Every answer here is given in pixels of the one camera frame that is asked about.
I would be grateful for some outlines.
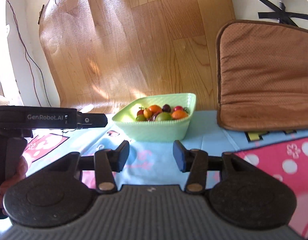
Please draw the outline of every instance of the wooden floor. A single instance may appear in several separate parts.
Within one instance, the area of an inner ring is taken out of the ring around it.
[[[216,107],[215,38],[231,0],[50,0],[40,41],[61,107],[114,113],[148,95],[193,92]]]

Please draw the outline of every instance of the brown fabric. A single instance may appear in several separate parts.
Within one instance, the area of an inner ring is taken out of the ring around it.
[[[222,28],[216,43],[220,126],[308,128],[308,30],[235,21]]]

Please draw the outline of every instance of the orange tomato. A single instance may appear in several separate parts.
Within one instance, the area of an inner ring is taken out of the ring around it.
[[[189,115],[187,114],[187,112],[183,111],[183,110],[176,110],[172,113],[172,118],[175,120],[178,119],[182,119],[185,117],[188,117]]]
[[[149,109],[153,114],[155,114],[155,113],[157,113],[159,111],[162,111],[162,108],[160,106],[158,106],[158,105],[152,105],[152,106],[150,106],[147,109]]]
[[[146,117],[146,118],[151,118],[153,113],[147,108],[144,110],[144,113],[143,115]]]

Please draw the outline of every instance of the perforated fabric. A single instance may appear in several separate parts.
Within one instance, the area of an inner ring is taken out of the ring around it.
[[[217,49],[220,126],[308,128],[308,30],[232,22],[220,31]]]

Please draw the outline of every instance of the plastic basket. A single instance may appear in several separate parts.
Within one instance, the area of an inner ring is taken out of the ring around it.
[[[180,120],[161,122],[136,122],[136,114],[140,107],[169,104],[187,107],[189,116]],[[173,142],[182,140],[192,119],[196,107],[196,95],[192,93],[168,94],[139,98],[124,107],[113,117],[113,122],[124,133],[136,141]]]

